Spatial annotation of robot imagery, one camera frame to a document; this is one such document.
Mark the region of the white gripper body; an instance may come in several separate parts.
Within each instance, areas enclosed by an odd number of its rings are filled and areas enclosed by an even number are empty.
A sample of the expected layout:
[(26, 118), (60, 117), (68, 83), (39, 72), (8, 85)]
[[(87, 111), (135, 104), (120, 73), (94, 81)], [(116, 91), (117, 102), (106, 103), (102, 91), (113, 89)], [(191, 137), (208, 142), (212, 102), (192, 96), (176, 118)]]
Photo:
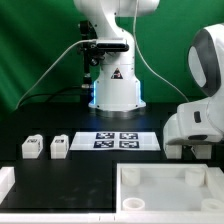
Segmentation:
[(202, 145), (220, 142), (224, 137), (208, 116), (209, 99), (184, 103), (166, 122), (164, 145)]

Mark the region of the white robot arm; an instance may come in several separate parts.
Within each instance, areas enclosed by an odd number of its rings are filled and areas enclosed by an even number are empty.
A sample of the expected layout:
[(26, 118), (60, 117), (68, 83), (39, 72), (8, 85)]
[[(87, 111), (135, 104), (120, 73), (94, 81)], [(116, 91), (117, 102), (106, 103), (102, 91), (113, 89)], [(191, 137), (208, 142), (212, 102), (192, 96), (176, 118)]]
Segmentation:
[[(133, 112), (145, 106), (135, 76), (136, 39), (118, 27), (117, 17), (136, 17), (154, 12), (160, 0), (73, 0), (97, 34), (91, 46), (101, 53), (100, 75), (94, 82), (89, 106), (104, 113)], [(163, 129), (166, 145), (203, 144), (224, 138), (224, 25), (201, 29), (188, 53), (193, 78), (207, 95), (181, 104)]]

